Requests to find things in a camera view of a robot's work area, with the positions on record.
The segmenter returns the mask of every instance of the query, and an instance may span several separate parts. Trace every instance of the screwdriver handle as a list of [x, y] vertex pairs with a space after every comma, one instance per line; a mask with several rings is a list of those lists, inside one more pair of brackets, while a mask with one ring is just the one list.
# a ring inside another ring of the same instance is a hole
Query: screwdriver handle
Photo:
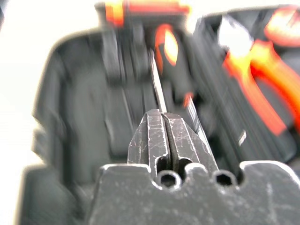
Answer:
[[160, 76], [171, 82], [175, 101], [186, 107], [194, 96], [193, 87], [184, 48], [170, 25], [156, 29], [154, 51]]

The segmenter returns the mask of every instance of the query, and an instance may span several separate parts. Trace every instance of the metal tool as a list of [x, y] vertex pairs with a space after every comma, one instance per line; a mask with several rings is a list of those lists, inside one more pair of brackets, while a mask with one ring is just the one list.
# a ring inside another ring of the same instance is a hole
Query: metal tool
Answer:
[[[164, 127], [164, 116], [166, 126], [172, 124], [166, 131], [158, 129]], [[185, 146], [172, 145], [170, 139], [163, 139], [170, 134], [175, 139], [182, 137], [183, 128], [178, 115], [161, 114], [158, 110], [147, 112], [129, 145], [129, 163], [100, 169], [87, 224], [299, 223], [300, 180], [291, 168], [274, 161], [243, 162], [242, 179], [228, 171], [213, 171], [208, 166], [213, 163], [209, 159], [212, 157], [205, 154], [193, 131], [183, 134], [180, 144]], [[180, 167], [184, 174], [180, 170], [159, 171], [161, 167], [154, 167], [153, 162], [159, 152], [166, 153], [167, 146], [172, 146], [173, 152], [178, 151], [178, 156], [190, 158], [195, 156], [192, 150], [200, 150], [199, 160], [193, 157], [190, 164], [183, 161]]]
[[151, 63], [150, 63], [150, 65], [151, 65], [151, 77], [152, 77], [153, 86], [154, 86], [157, 101], [158, 101], [158, 107], [159, 107], [161, 113], [166, 113], [167, 108], [165, 106], [165, 98], [164, 98], [163, 90], [162, 90], [162, 87], [161, 87], [160, 79], [159, 79], [159, 76], [158, 76], [158, 68], [156, 66], [156, 62], [155, 62], [155, 58], [154, 58], [154, 52], [152, 50], [150, 50], [149, 55], [150, 55], [150, 60], [151, 60]]
[[245, 97], [269, 130], [280, 135], [286, 126], [260, 91], [255, 76], [276, 87], [295, 115], [300, 131], [300, 78], [277, 55], [273, 44], [254, 41], [247, 29], [228, 15], [222, 18], [218, 42], [227, 50], [224, 67], [238, 80]]

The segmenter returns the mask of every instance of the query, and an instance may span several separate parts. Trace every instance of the orange handle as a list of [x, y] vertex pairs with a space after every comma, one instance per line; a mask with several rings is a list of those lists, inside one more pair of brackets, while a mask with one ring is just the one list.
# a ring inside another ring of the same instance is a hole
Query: orange handle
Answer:
[[269, 130], [279, 135], [286, 130], [286, 126], [257, 86], [250, 70], [251, 58], [251, 54], [245, 57], [235, 57], [229, 52], [224, 61], [224, 67], [231, 76], [237, 79], [246, 99]]
[[300, 77], [276, 54], [271, 42], [255, 41], [251, 55], [251, 66], [277, 87], [295, 115], [300, 131]]

